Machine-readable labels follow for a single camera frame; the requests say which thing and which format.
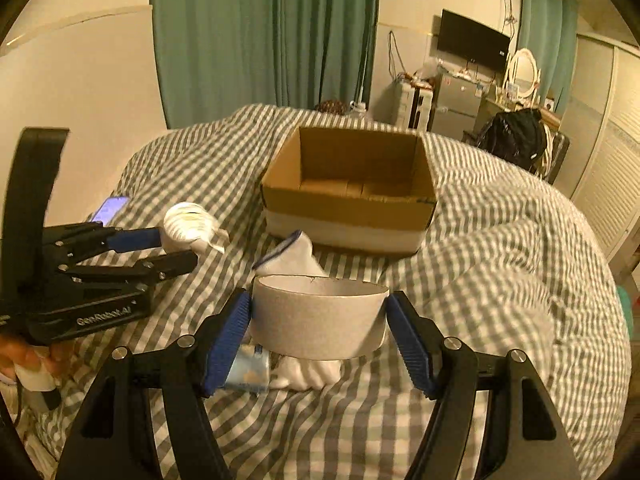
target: gray refrigerator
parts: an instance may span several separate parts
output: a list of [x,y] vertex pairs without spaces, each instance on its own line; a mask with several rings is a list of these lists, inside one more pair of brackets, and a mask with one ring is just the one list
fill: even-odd
[[449,74],[440,74],[431,107],[428,130],[462,140],[472,132],[480,108],[482,91],[476,83]]

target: phone screen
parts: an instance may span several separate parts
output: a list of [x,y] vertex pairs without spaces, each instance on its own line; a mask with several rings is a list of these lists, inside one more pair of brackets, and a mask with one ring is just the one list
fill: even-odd
[[91,218],[91,222],[102,222],[102,225],[107,225],[107,222],[110,222],[128,201],[129,199],[126,196],[112,196],[108,198],[100,206],[100,209],[98,209],[94,217]]

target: open cardboard box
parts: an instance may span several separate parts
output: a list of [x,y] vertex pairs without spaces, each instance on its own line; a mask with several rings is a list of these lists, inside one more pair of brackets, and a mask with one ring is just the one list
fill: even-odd
[[377,254],[418,250],[436,197],[414,134],[297,127],[262,179],[267,231]]

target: bed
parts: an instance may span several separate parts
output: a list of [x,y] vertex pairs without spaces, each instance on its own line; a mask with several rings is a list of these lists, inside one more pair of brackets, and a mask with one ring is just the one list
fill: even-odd
[[[161,285],[153,315],[78,342],[63,405],[36,432],[59,457],[95,371],[116,346],[163,348],[193,333],[236,286],[250,283],[255,260],[275,247],[265,231],[259,183],[297,124],[362,126],[362,120],[251,105],[213,123],[174,130],[136,153],[115,194],[130,197],[113,224],[155,226],[180,201],[197,202],[231,235],[190,275]],[[391,128],[367,122],[367,127]],[[404,290],[419,313],[476,351],[522,348],[545,381],[585,479],[611,460],[622,421],[630,350],[604,256],[584,216],[551,186],[475,148],[423,134],[438,206],[421,249],[402,260],[317,251],[332,276]],[[107,254],[124,264],[141,253]],[[432,402],[412,389],[395,343],[344,362],[342,379],[321,391],[271,390],[256,396],[220,390],[204,401],[225,460],[238,478],[404,478]],[[178,478],[159,394],[152,395],[158,457]],[[484,428],[478,394],[459,478],[471,479]]]

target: green curtain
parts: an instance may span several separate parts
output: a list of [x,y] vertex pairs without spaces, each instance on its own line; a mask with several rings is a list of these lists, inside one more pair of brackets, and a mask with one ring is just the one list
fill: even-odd
[[150,0],[171,128],[250,103],[369,99],[378,0]]
[[528,48],[542,70],[538,94],[551,93],[556,113],[567,106],[574,73],[578,3],[575,0],[522,0],[518,48]]

